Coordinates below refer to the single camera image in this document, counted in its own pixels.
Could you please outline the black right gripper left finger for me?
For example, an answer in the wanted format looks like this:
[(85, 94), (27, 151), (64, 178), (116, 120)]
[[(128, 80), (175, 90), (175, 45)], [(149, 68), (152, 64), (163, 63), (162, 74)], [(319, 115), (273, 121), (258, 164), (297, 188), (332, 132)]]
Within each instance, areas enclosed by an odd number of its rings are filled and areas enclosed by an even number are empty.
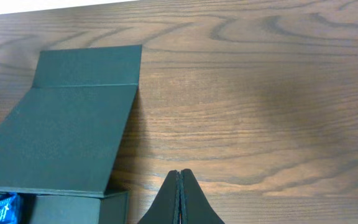
[(138, 224), (179, 224), (180, 222), (180, 184), (179, 172), (171, 170), (150, 208)]

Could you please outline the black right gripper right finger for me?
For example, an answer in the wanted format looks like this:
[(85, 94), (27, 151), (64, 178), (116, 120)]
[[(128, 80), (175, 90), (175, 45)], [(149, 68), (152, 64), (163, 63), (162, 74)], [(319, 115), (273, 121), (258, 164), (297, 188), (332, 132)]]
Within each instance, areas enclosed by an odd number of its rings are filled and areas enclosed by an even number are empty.
[(180, 172), (180, 221), (183, 224), (224, 224), (191, 169)]

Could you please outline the dark green flip-lid box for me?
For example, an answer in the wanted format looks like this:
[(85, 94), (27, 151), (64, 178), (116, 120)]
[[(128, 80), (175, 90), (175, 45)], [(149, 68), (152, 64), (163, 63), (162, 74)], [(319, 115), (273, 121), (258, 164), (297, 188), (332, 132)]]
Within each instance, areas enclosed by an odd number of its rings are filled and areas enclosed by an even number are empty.
[(0, 194), (20, 223), (125, 223), (110, 177), (139, 86), (139, 45), (40, 53), (30, 90), (0, 124)]

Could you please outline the blue cookie package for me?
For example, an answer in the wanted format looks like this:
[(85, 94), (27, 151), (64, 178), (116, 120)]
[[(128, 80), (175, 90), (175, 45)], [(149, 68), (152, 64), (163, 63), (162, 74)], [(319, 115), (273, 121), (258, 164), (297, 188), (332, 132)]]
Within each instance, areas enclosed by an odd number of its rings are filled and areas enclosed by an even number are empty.
[(17, 193), (0, 194), (0, 224), (20, 224), (23, 198)]

